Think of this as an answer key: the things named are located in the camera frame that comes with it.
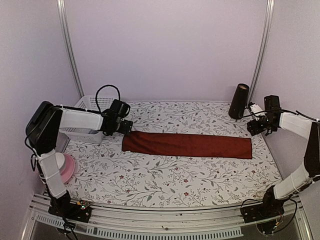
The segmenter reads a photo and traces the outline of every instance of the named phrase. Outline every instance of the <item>wire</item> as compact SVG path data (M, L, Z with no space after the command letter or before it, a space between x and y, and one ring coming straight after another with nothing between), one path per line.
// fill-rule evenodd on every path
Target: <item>wire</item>
M299 115L301 115L302 117L305 117L305 118L310 119L310 120L315 121L315 122L320 122L319 119L315 119L315 118L313 118L313 117L307 116L307 115L305 115L305 114L303 114L303 113L301 113L301 112L299 112L299 111L297 111L297 110L296 110L296 112L297 112Z
M282 213L279 211L279 215L280 215L280 219L279 219L279 221L278 221L278 223L280 224L281 223L281 220L283 219L283 215L282 215Z
M240 119L247 118L247 117L251 117L251 116L256 116L256 114L260 114L260 113L269 113L269 112L276 112L276 111L280 111L280 112L285 112L285 113L291 113L291 114L294 114L294 115L298 115L296 112L293 112L293 111L290 111L290 110L286 110L286 109L280 109L280 110L263 110L263 111L258 111L258 112L255 112L255 113L252 113L252 114L249 114L249 115L242 116Z
M36 129L36 127L37 127L37 126L35 126L35 127L31 130L31 132L30 132L30 133L25 137L25 139L24 139L24 145L26 145L26 147L27 147L28 149L30 149L30 150L33 152L34 155L37 155L37 154L36 154L35 150L27 143L27 140L28 140L28 137L30 136L30 134L32 134L32 132Z
M60 211L60 209L59 209L59 207L58 207L58 205L57 205L57 203L56 203L56 199L51 195L51 193L50 193L50 191L49 191L48 185L45 184L45 186L46 186L46 191L47 191L50 199L52 200L52 203L53 203L54 207L55 207L56 210L59 212L59 214L60 214L61 217L62 217L62 220L64 221L64 225L63 225L64 230L67 231L66 226L69 227L69 229L71 230L72 235L74 236L74 239L75 239L75 240L79 240L78 237L77 237L77 235L75 234L75 232L74 232L74 230L73 230L73 227L70 225L70 223L68 222L68 220L66 219L66 217L61 213L61 211ZM65 233L65 236L66 236L69 240L73 240L71 237L68 236L68 234L69 234L69 233Z
M280 230L278 230L278 231L274 231L274 232L273 232L274 234L276 234L276 233L278 233L278 232L282 231L283 229L285 229L286 227L288 227L288 226L289 226L289 224L293 221L293 219L294 219L294 218L295 218L295 216L296 216L297 209L298 209L298 203L297 203L297 201L296 201L296 200L291 199L291 197L289 197L289 200L290 200L291 202L294 202L294 204L295 204L294 213L293 213L293 215L292 215L292 217L291 217L290 221L289 221L289 222L288 222L288 223L287 223L283 228L281 228Z
M240 206L240 213L242 212L241 209L242 209L242 207L244 206L245 202L247 202L247 201L249 201L249 200L255 201L255 202L257 202L257 203L262 203L262 201L258 201L258 200L256 200L256 199L248 198L248 199L246 199L246 200L244 200L244 201L242 202L242 204L241 204L241 206Z
M104 89L104 88L106 88L106 87L112 87L112 88L116 89L116 91L118 92L118 100L120 101L120 99L121 99L121 98L120 98L120 91L119 91L119 89L118 89L116 86L111 85L111 84L107 84L107 85L104 85L104 86L100 87L100 88L98 89L98 91L96 91L96 93L95 93L95 104L96 104L96 107L98 108L98 110L99 110L99 112L100 112L101 115L102 115L102 111L101 111L101 108L100 108L99 103L98 103L98 94L99 94L99 92L100 92L102 89Z

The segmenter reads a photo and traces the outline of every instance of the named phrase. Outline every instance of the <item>leaf pattern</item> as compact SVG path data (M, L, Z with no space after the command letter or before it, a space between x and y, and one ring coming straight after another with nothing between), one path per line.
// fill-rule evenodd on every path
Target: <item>leaf pattern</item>
M228 115L229 103L130 102L137 131L249 138L248 119ZM261 135L252 138L253 159L147 155L121 151L123 135L101 144L70 141L76 161L66 184L74 199L140 207L201 207L260 199L281 179Z

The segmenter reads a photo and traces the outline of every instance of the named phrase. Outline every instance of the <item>lavender wall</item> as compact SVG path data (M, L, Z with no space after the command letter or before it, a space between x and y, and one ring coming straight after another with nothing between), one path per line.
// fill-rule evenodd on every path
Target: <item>lavender wall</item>
M78 100L56 1L0 1L0 239L17 240L41 186L23 142L43 100Z
M250 84L266 0L66 0L85 94L115 84L127 100L231 101Z
M320 118L320 1L275 1L270 37L254 102L280 96L284 109ZM269 135L283 177L303 161L307 141L284 130ZM314 239L319 239L320 184L300 194Z

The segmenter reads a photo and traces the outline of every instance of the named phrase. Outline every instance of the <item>folded fabric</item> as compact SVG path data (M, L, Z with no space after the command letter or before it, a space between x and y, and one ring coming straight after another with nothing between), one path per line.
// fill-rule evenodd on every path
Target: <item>folded fabric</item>
M123 137L122 151L181 156L252 159L251 138L202 134L132 131Z

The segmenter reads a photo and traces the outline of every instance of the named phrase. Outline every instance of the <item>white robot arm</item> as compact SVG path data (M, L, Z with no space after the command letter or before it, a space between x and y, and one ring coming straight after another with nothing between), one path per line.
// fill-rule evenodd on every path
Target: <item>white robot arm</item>
M254 209L244 207L241 214L246 220L249 215L254 219L270 218L283 211L283 204L293 194L298 194L311 183L320 180L320 122L304 116L282 110L278 96L264 98L265 113L257 111L256 104L250 105L255 120L247 123L252 136L267 130L266 135L276 132L278 128L293 132L308 140L304 160L301 165L286 179L271 186L264 194L262 204Z
M56 142L59 129L79 128L101 131L110 136L114 132L128 135L133 122L124 120L130 106L120 100L114 100L109 109L103 112L69 106L54 106L44 101L34 113L26 127L26 139L37 162L42 181L48 188L51 198L49 213L77 221L88 222L90 209L79 211L81 205L70 203L70 195L62 182L56 160Z

